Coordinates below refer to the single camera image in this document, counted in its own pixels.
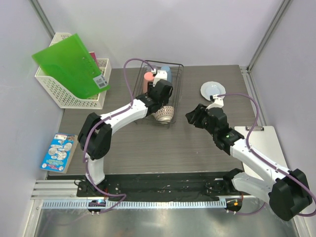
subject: metal wire basket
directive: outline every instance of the metal wire basket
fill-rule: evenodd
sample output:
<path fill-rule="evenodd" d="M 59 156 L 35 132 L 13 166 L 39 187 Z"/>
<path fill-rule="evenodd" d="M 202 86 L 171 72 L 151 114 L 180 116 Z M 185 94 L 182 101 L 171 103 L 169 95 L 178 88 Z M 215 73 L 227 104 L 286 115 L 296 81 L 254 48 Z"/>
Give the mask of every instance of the metal wire basket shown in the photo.
<path fill-rule="evenodd" d="M 154 124 L 171 125 L 176 122 L 178 105 L 181 100 L 181 82 L 182 82 L 182 76 L 184 72 L 184 66 L 178 63 L 159 62 L 159 61 L 152 61 L 152 60 L 146 60 L 146 61 L 149 62 L 151 65 L 156 66 L 158 70 L 162 66 L 170 67 L 171 74 L 172 74 L 173 92 L 169 99 L 169 103 L 167 105 L 174 107 L 174 115 L 170 122 L 158 121 L 152 115 L 150 115 L 150 116 L 147 116 L 146 118 L 137 120 L 136 123 L 139 123 L 142 120 L 142 121 L 147 121 L 149 123 L 154 123 Z M 146 63 L 142 63 L 139 69 L 137 81 L 136 81 L 134 92 L 133 92 L 134 98 L 143 93 L 144 74 L 150 71 L 151 71 L 151 68 Z"/>

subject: gray wooden tabletop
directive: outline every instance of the gray wooden tabletop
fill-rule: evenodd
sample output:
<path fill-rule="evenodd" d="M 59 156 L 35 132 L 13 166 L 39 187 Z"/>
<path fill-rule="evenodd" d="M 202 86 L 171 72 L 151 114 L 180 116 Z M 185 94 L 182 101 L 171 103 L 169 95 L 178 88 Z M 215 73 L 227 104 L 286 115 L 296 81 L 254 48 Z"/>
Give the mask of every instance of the gray wooden tabletop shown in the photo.
<path fill-rule="evenodd" d="M 136 82 L 138 69 L 127 69 L 131 87 Z M 106 155 L 104 171 L 110 173 L 229 171 L 242 169 L 241 162 L 216 148 L 212 137 L 203 129 L 189 125 L 185 114 L 199 103 L 208 105 L 200 94 L 204 82 L 217 81 L 226 92 L 247 93 L 239 66 L 185 67 L 182 95 L 176 123 L 170 128 L 152 124 L 130 123 L 112 137 Z M 66 109 L 60 132 L 77 134 L 89 113 L 104 114 L 126 105 L 130 97 L 122 69 L 113 69 L 111 89 L 107 92 L 102 110 Z M 250 101 L 239 96 L 224 99 L 224 112 L 231 127 L 252 125 L 254 112 Z M 78 146 L 67 174 L 84 174 L 82 151 Z"/>

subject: white plate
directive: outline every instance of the white plate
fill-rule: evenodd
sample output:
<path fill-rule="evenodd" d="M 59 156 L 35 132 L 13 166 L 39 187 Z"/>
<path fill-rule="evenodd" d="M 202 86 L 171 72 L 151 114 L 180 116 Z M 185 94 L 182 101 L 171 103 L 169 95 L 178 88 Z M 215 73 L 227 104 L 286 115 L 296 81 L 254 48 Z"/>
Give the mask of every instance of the white plate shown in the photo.
<path fill-rule="evenodd" d="M 201 94 L 208 101 L 210 101 L 209 97 L 211 95 L 221 95 L 225 93 L 225 87 L 223 87 L 222 84 L 215 81 L 208 81 L 201 86 Z"/>

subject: perforated basket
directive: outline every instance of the perforated basket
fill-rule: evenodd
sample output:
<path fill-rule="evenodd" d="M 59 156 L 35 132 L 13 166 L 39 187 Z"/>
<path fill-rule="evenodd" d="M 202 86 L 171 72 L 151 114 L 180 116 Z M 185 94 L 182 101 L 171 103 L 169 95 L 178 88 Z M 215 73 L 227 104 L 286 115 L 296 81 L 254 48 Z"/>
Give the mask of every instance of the perforated basket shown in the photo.
<path fill-rule="evenodd" d="M 69 33 L 56 33 L 50 46 L 71 36 Z M 107 82 L 111 74 L 111 64 L 109 59 L 97 59 L 100 70 Z M 35 74 L 35 78 L 44 87 L 56 104 L 62 109 L 102 109 L 106 91 L 103 91 L 88 99 L 79 99 L 53 77 L 47 76 L 41 68 Z"/>

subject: green folder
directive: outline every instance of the green folder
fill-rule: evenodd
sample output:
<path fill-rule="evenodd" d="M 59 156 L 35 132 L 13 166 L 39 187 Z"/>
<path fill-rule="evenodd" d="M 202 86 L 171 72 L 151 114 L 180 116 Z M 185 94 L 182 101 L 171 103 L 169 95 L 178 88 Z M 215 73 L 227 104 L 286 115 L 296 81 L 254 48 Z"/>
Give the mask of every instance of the green folder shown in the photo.
<path fill-rule="evenodd" d="M 77 34 L 32 57 L 46 75 L 55 78 L 80 99 L 87 99 L 110 88 Z"/>

